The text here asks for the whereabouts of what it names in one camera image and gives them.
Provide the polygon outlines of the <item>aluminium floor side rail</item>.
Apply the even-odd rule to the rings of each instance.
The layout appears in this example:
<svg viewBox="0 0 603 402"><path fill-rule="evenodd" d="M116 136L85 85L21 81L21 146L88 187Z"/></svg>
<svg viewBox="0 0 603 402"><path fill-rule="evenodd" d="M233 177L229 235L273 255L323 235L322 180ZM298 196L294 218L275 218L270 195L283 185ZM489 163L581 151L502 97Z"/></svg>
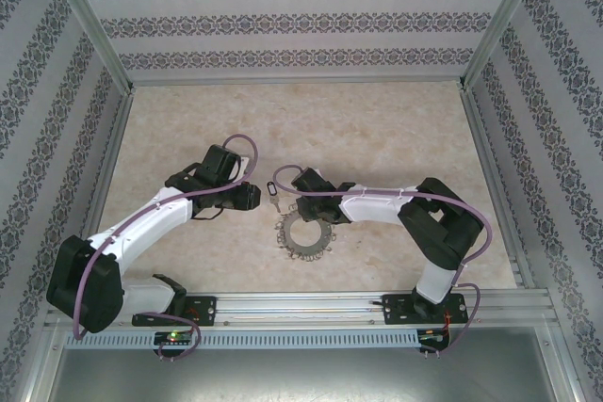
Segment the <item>aluminium floor side rail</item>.
<svg viewBox="0 0 603 402"><path fill-rule="evenodd" d="M60 192L63 218L56 226L55 258L70 236L84 240L100 226L132 97L132 90L108 93L84 117Z"/></svg>
<svg viewBox="0 0 603 402"><path fill-rule="evenodd" d="M513 220L513 213L507 203L495 155L492 152L479 110L471 92L468 92L465 88L459 88L459 94L481 162L482 172L494 207L500 235L513 269L515 282L518 287L536 289L537 284L532 277L523 243Z"/></svg>

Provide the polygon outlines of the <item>circuit board with green light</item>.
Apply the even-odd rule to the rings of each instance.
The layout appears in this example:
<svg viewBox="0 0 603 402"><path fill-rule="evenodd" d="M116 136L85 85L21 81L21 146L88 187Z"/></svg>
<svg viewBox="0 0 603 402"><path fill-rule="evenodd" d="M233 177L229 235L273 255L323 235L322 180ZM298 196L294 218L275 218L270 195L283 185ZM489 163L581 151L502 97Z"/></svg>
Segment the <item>circuit board with green light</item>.
<svg viewBox="0 0 603 402"><path fill-rule="evenodd" d="M154 336L154 346L187 347L192 344L192 332L189 330L158 331Z"/></svg>

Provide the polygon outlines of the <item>aluminium rear floor rail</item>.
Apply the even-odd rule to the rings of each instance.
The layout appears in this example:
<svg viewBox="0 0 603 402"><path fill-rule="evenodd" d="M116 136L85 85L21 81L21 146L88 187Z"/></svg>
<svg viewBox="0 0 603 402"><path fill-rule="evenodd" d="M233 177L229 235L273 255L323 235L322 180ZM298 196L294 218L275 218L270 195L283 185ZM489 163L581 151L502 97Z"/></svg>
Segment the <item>aluminium rear floor rail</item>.
<svg viewBox="0 0 603 402"><path fill-rule="evenodd" d="M296 76L296 77L235 77L201 79L156 79L133 81L134 88L237 86L237 85L297 85L297 84L357 84L357 83L462 83L461 76L396 75L396 76Z"/></svg>

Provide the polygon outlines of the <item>aluminium frame post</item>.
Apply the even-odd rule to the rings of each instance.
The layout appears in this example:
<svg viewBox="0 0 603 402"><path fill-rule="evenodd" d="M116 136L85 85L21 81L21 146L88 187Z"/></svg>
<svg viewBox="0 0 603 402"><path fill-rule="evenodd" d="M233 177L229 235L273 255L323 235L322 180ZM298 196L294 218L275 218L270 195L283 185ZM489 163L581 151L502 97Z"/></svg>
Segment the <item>aluminium frame post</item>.
<svg viewBox="0 0 603 402"><path fill-rule="evenodd" d="M119 59L101 21L94 12L89 0L67 0L78 22L90 38L96 52L108 69L113 81L121 93L129 93L132 81Z"/></svg>
<svg viewBox="0 0 603 402"><path fill-rule="evenodd" d="M461 90L467 90L476 83L483 67L494 52L498 40L507 28L520 3L521 0L501 0L466 70L460 78L459 88Z"/></svg>

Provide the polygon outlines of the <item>grey metal sheet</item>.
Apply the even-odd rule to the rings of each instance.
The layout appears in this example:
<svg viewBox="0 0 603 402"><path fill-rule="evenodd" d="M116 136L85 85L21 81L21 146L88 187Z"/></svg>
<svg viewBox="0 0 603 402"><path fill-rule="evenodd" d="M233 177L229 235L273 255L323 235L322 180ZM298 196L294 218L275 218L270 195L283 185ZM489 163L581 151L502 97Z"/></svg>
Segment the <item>grey metal sheet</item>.
<svg viewBox="0 0 603 402"><path fill-rule="evenodd" d="M206 350L176 362L145 351L69 350L49 402L558 402L522 356L425 358L403 349Z"/></svg>

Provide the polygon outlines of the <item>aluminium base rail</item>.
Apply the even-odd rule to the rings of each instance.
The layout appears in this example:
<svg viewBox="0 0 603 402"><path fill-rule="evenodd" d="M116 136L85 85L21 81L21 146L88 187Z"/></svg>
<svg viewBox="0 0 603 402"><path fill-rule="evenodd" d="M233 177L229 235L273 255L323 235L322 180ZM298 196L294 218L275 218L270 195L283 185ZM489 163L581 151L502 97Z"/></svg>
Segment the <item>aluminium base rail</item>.
<svg viewBox="0 0 603 402"><path fill-rule="evenodd" d="M550 295L543 289L457 288L436 308L419 314L407 291L333 293L257 293L194 295L217 299L214 324L208 327L362 327L538 326L558 322Z"/></svg>

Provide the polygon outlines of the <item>circuit board with orange light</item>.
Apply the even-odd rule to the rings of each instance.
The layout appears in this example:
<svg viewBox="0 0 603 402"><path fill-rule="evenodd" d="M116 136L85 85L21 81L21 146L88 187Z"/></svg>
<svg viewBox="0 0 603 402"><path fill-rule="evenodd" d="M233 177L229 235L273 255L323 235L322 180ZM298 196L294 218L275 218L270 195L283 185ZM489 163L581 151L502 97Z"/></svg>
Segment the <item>circuit board with orange light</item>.
<svg viewBox="0 0 603 402"><path fill-rule="evenodd" d="M450 343L448 328L418 330L418 341L428 352L443 351Z"/></svg>

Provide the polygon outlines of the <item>key with black tag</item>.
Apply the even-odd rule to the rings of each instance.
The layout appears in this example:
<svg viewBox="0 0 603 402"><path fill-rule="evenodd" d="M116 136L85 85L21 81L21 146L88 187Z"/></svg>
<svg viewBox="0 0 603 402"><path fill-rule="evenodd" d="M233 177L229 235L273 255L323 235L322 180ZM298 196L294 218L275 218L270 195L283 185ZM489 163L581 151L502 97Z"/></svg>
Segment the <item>key with black tag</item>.
<svg viewBox="0 0 603 402"><path fill-rule="evenodd" d="M282 210L279 205L279 194L276 187L276 184L273 181L267 182L267 191L269 194L269 202L274 206L276 212L281 215Z"/></svg>

